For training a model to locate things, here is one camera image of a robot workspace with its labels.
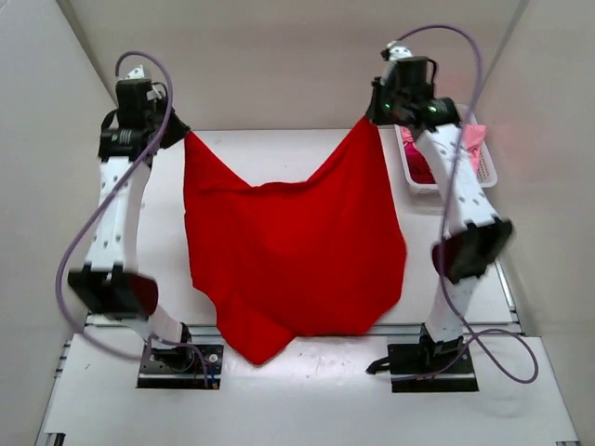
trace white table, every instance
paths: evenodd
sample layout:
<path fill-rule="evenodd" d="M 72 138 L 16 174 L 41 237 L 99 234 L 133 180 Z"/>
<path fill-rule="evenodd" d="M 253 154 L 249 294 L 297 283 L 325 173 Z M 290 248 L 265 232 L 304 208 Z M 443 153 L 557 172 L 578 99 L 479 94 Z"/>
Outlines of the white table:
<path fill-rule="evenodd" d="M 346 133 L 200 136 L 232 170 L 259 184 L 307 178 Z M 381 135 L 409 255 L 401 302 L 380 323 L 420 324 L 436 286 L 430 245 L 438 235 L 439 202 L 407 195 L 394 132 L 383 129 Z M 214 308 L 192 288 L 189 276 L 182 167 L 181 147 L 162 151 L 155 161 L 139 228 L 140 269 L 157 278 L 160 302 L 174 316 L 190 325 L 213 325 Z M 478 289 L 468 317 L 478 324 L 511 321 L 494 270 Z M 140 352 L 140 339 L 124 327 L 100 323 L 87 330 Z M 388 376 L 364 373 L 371 361 L 386 356 L 387 341 L 384 335 L 297 339 L 261 368 L 226 348 L 221 390 L 196 391 L 136 389 L 136 363 L 106 357 L 76 337 L 44 431 L 64 433 L 65 446 L 555 446 L 556 441 L 576 440 L 540 339 L 529 339 L 541 366 L 531 386 L 510 382 L 473 347 L 480 392 L 470 394 L 392 394 Z M 531 374 L 531 362 L 514 340 L 492 336 L 486 342 L 514 373 Z"/>

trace white wall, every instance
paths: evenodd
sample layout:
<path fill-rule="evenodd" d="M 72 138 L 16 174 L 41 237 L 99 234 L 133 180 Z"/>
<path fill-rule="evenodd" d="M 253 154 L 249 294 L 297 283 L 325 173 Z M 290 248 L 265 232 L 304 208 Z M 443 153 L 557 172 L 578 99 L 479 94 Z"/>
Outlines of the white wall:
<path fill-rule="evenodd" d="M 367 108 L 379 51 L 432 22 L 464 27 L 486 64 L 518 0 L 61 0 L 72 4 L 100 73 L 125 50 L 152 52 L 174 77 L 195 129 L 346 128 Z M 457 35 L 411 38 L 441 62 L 440 90 L 466 101 L 473 71 Z"/>
<path fill-rule="evenodd" d="M 0 2 L 0 104 L 0 444 L 31 446 L 69 334 L 53 275 L 96 204 L 113 107 L 54 2 Z"/>
<path fill-rule="evenodd" d="M 595 444 L 595 2 L 537 0 L 483 93 L 509 264 L 579 436 Z"/>

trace black mounting plate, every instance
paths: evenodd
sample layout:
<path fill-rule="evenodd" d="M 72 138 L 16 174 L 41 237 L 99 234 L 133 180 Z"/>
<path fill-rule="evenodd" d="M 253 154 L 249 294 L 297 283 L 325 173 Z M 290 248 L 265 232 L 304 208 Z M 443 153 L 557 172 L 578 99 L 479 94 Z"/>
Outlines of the black mounting plate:
<path fill-rule="evenodd" d="M 185 388 L 197 390 L 219 390 L 221 387 L 221 370 L 223 368 L 223 346 L 221 344 L 194 344 L 198 347 L 209 367 L 208 384 L 205 388 L 203 368 L 200 361 L 196 367 L 184 372 L 175 372 L 160 361 L 155 361 L 152 355 L 143 350 L 140 361 L 137 388 Z M 211 371 L 215 376 L 212 381 Z"/>
<path fill-rule="evenodd" d="M 477 392 L 473 361 L 468 352 L 452 367 L 431 379 L 398 381 L 395 378 L 412 374 L 428 374 L 441 370 L 452 357 L 432 361 L 431 368 L 419 360 L 419 344 L 389 344 L 390 383 L 392 393 Z"/>

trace red fabric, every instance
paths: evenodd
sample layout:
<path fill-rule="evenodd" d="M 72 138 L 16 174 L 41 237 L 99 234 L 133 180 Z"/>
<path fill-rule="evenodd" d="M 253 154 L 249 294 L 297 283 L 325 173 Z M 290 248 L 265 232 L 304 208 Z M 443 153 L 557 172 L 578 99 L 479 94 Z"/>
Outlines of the red fabric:
<path fill-rule="evenodd" d="M 363 335 L 397 303 L 405 244 L 374 125 L 362 119 L 299 183 L 252 187 L 194 134 L 185 146 L 192 282 L 249 361 L 297 335 Z"/>

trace white basket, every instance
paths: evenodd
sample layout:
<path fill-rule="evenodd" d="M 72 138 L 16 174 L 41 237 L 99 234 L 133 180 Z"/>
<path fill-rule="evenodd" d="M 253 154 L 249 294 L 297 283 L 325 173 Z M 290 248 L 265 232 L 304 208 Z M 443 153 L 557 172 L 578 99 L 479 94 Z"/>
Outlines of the white basket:
<path fill-rule="evenodd" d="M 461 116 L 464 116 L 467 112 L 466 105 L 457 104 L 456 107 L 458 108 L 458 112 Z M 474 125 L 477 124 L 477 120 L 475 119 L 474 114 L 471 115 L 470 123 Z M 403 170 L 405 173 L 405 178 L 407 179 L 409 191 L 414 195 L 437 193 L 438 186 L 436 186 L 435 184 L 421 184 L 415 182 L 411 178 L 411 173 L 409 172 L 409 164 L 407 163 L 407 156 L 405 155 L 405 146 L 403 144 L 403 138 L 401 137 L 401 128 L 398 125 L 394 126 L 394 128 L 395 132 L 397 133 L 399 152 L 401 153 L 401 160 L 403 161 Z M 487 150 L 487 145 L 485 144 L 485 141 L 482 143 L 481 146 L 480 165 L 479 169 L 477 170 L 477 179 L 480 182 L 480 186 L 483 189 L 493 187 L 498 181 L 496 169 L 494 168 L 494 163 L 492 163 L 492 157 L 490 156 L 490 151 Z"/>

